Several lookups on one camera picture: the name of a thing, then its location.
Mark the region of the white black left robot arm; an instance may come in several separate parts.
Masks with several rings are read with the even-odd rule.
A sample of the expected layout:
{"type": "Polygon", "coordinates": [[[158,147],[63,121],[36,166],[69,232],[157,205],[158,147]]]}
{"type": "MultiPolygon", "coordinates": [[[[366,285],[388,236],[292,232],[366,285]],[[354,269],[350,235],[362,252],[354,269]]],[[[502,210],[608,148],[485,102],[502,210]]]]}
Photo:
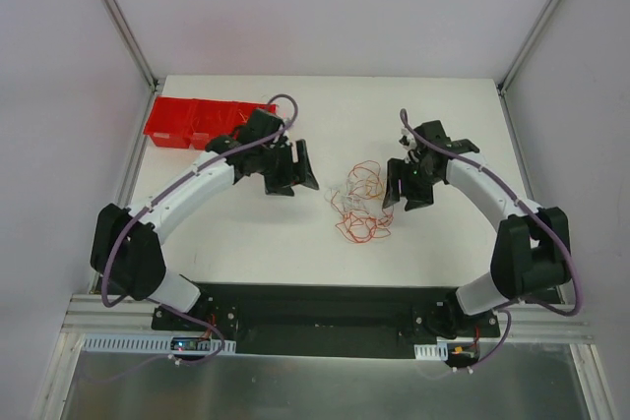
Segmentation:
{"type": "Polygon", "coordinates": [[[257,108],[234,132],[212,139],[156,196],[129,208],[115,204],[103,208],[90,259],[102,284],[114,285],[137,301],[171,307],[174,319],[186,330],[200,329],[209,311],[202,290],[167,268],[161,247],[202,204],[252,174],[263,176],[268,195],[290,196],[296,185],[318,189],[305,142],[291,142],[286,128],[278,115],[257,108]]]}

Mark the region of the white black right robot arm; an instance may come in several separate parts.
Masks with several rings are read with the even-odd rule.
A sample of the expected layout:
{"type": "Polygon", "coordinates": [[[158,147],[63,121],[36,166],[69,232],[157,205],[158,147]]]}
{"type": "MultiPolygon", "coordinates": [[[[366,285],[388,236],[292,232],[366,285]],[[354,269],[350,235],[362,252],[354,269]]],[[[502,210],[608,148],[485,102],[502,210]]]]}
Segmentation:
{"type": "Polygon", "coordinates": [[[496,232],[487,273],[458,287],[445,303],[449,333],[466,335],[479,314],[571,281],[569,225],[561,209],[520,198],[473,142],[451,139],[440,121],[406,127],[399,142],[406,155],[387,162],[384,208],[398,202],[407,211],[430,207],[442,183],[459,190],[496,232]]]}

